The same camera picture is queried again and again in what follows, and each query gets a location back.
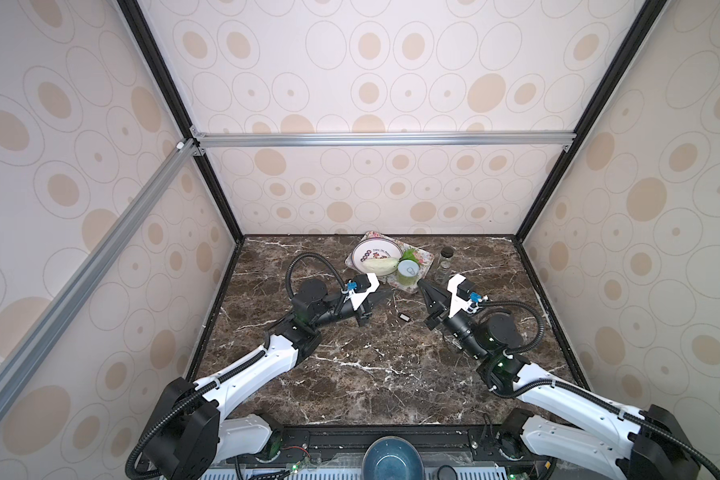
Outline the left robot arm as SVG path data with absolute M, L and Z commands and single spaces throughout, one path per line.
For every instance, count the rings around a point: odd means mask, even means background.
M 322 341 L 321 329 L 346 319 L 370 322 L 374 306 L 392 291 L 374 273 L 344 280 L 324 256 L 305 252 L 295 262 L 314 259 L 337 282 L 331 293 L 316 278 L 295 288 L 290 264 L 284 287 L 291 309 L 267 331 L 262 345 L 218 372 L 189 381 L 179 377 L 161 393 L 129 454 L 129 479 L 199 479 L 213 464 L 239 455 L 259 454 L 275 445 L 276 427 L 261 415 L 233 419 L 231 413 L 271 380 L 309 358 Z

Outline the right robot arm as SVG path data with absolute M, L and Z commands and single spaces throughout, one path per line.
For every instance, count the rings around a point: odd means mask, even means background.
M 541 343 L 545 331 L 534 307 L 481 296 L 460 274 L 445 288 L 425 279 L 417 286 L 428 312 L 427 327 L 443 328 L 479 361 L 477 372 L 491 394 L 561 418 L 556 423 L 513 410 L 496 434 L 506 458 L 527 450 L 610 479 L 695 479 L 701 470 L 720 479 L 720 469 L 692 446 L 668 410 L 609 400 L 530 361 L 525 354 Z

